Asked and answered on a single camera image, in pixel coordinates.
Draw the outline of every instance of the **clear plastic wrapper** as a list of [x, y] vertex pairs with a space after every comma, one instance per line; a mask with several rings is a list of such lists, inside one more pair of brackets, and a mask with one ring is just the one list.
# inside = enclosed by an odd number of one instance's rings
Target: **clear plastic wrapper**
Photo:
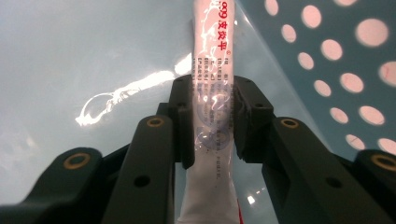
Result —
[[234, 1], [194, 0], [195, 163], [178, 224], [240, 223], [232, 180]]

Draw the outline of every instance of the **black mechanical arm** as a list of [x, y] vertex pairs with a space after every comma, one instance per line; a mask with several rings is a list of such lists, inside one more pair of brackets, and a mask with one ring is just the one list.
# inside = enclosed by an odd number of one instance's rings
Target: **black mechanical arm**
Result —
[[[297, 119], [277, 118], [249, 79], [234, 78], [240, 159], [262, 163], [280, 224], [396, 223], [396, 157], [333, 155]], [[142, 119], [131, 144], [102, 157], [79, 147], [57, 157], [26, 199], [0, 206], [0, 223], [173, 223], [175, 162], [194, 163], [191, 76]]]

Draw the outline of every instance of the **plastic bin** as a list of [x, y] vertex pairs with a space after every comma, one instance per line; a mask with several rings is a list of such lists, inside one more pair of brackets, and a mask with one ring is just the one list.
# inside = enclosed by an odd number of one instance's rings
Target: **plastic bin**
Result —
[[[352, 160], [396, 153], [396, 2], [238, 1], [234, 73], [278, 116]], [[62, 152], [128, 144], [191, 71], [192, 1], [0, 4], [0, 204], [17, 203]], [[245, 223], [276, 223], [260, 165], [234, 157]], [[176, 217], [185, 173], [177, 167]]]

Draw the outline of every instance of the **white plastic packet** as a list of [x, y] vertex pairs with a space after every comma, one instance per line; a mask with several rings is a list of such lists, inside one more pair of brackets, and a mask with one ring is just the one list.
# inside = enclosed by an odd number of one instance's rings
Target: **white plastic packet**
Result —
[[239, 224], [232, 180], [233, 0], [194, 0], [195, 163], [178, 224]]

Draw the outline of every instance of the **screw hole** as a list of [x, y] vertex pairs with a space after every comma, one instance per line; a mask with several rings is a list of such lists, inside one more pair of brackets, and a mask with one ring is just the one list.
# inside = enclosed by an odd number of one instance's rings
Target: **screw hole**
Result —
[[326, 182], [328, 185], [330, 185], [331, 187], [333, 187], [335, 189], [340, 189], [341, 187], [343, 187], [343, 184], [341, 183], [341, 181], [339, 181], [337, 178], [334, 178], [334, 177], [327, 177]]
[[396, 172], [396, 160], [392, 157], [375, 154], [372, 156], [372, 162], [385, 170]]
[[161, 125], [163, 125], [163, 119], [159, 119], [159, 118], [149, 119], [147, 125], [153, 128], [160, 127]]
[[64, 161], [64, 168], [67, 170], [76, 170], [85, 166], [90, 161], [90, 158], [91, 156], [87, 153], [76, 153]]
[[141, 175], [134, 180], [134, 185], [138, 188], [143, 188], [149, 184], [149, 177], [146, 175]]
[[280, 121], [283, 126], [288, 127], [288, 128], [297, 128], [298, 127], [298, 123], [292, 119], [282, 119]]

